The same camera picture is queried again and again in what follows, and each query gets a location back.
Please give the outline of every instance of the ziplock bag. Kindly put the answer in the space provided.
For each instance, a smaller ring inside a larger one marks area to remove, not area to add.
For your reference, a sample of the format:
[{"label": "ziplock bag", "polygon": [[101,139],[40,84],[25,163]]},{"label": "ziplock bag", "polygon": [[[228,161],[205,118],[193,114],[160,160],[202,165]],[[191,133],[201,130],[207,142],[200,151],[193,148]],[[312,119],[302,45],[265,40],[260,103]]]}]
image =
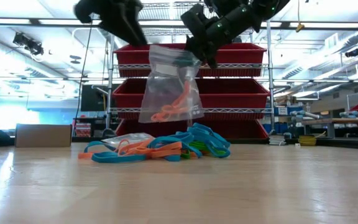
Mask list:
[{"label": "ziplock bag", "polygon": [[201,62],[186,50],[150,46],[151,73],[140,123],[181,121],[204,116],[195,81]]},{"label": "ziplock bag", "polygon": [[146,133],[132,133],[132,134],[125,134],[123,136],[117,136],[113,138],[103,139],[102,142],[109,144],[112,147],[117,148],[119,143],[122,140],[127,140],[128,144],[137,143],[141,141],[148,140],[153,138],[153,136],[146,134]]}]

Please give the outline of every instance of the black cable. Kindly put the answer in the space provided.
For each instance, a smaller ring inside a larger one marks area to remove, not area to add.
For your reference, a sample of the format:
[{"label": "black cable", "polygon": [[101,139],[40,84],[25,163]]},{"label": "black cable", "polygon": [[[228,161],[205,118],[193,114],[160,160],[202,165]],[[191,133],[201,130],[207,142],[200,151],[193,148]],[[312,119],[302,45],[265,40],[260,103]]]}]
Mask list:
[{"label": "black cable", "polygon": [[80,110],[80,98],[81,98],[82,78],[84,77],[85,62],[86,62],[86,56],[88,55],[88,49],[89,49],[89,47],[90,47],[91,33],[92,33],[92,22],[91,22],[91,26],[90,26],[90,28],[89,28],[89,36],[88,36],[88,43],[86,44],[85,57],[84,57],[84,65],[82,66],[82,71],[81,71],[80,87],[78,88],[78,104],[77,104],[77,112],[75,113],[75,120],[74,120],[74,127],[73,127],[73,130],[74,130],[74,131],[73,131],[73,137],[74,137],[75,129],[76,129],[78,111]]}]

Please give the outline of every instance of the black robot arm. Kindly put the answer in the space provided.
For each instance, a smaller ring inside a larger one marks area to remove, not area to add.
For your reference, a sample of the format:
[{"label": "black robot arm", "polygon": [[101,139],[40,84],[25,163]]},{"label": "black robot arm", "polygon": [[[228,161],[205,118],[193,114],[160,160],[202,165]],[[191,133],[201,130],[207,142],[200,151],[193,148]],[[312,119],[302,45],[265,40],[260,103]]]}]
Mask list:
[{"label": "black robot arm", "polygon": [[201,61],[215,68],[216,52],[223,45],[252,27],[259,32],[262,21],[270,19],[290,0],[204,0],[210,11],[219,17],[206,18],[204,7],[195,4],[181,19],[193,34],[186,41],[186,49]]}]

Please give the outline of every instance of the ceiling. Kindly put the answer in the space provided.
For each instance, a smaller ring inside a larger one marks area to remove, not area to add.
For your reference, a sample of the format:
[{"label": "ceiling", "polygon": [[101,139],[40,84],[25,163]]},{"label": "ceiling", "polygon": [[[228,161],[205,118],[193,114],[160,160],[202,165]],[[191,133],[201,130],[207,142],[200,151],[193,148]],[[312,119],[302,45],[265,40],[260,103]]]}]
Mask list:
[{"label": "ceiling", "polygon": [[[78,0],[0,0],[0,17],[9,18],[49,18],[49,19],[74,19],[73,6]],[[154,24],[177,23],[180,15],[191,7],[195,1],[173,2],[170,0],[145,0],[144,9],[139,20]],[[273,21],[297,21],[298,11],[301,21],[308,22],[358,22],[358,1],[356,0],[292,0],[280,11]],[[26,36],[42,43],[45,53],[41,57],[31,58],[29,52],[23,48],[17,48],[12,40],[16,32],[22,32]],[[144,32],[150,43],[185,42],[188,30],[145,28]],[[304,71],[292,76],[291,79],[313,79],[344,65],[352,64],[356,58],[346,58],[338,52],[321,56],[321,52],[329,48],[327,38],[337,38],[338,41],[346,40],[358,31],[340,30],[272,30],[272,58],[274,78],[283,78],[291,68],[302,63],[310,63],[317,60]],[[258,34],[251,30],[243,33],[243,42],[252,41],[267,48],[267,31],[261,30]],[[89,39],[89,51],[84,66],[86,46]],[[42,26],[0,26],[0,77],[59,77],[79,78],[84,67],[84,74],[90,78],[107,77],[106,49],[110,44],[106,43],[103,31],[94,28],[74,27],[42,27]],[[122,40],[114,42],[116,47],[122,47],[126,43]],[[72,63],[71,55],[79,56],[79,63]],[[345,70],[331,75],[330,78],[346,78],[357,72],[356,66],[349,66]],[[267,70],[262,74],[268,76]],[[56,97],[73,97],[78,92],[78,80],[7,80],[0,78],[0,95],[6,92],[15,92],[18,95],[39,94]]]}]

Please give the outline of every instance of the plastic bag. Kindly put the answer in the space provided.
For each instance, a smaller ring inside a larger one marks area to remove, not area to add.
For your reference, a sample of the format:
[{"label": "plastic bag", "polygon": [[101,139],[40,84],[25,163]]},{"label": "plastic bag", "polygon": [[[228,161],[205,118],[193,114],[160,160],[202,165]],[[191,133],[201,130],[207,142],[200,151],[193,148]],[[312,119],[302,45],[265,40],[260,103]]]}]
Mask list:
[{"label": "plastic bag", "polygon": [[195,81],[200,61],[186,50],[150,46],[150,73],[140,123],[181,121],[204,116]]},{"label": "plastic bag", "polygon": [[122,140],[128,140],[129,144],[137,143],[141,141],[148,140],[150,138],[154,138],[153,136],[147,134],[147,133],[132,133],[132,134],[125,134],[123,136],[117,136],[113,138],[103,139],[102,142],[105,142],[112,147],[118,147],[119,143]]}]

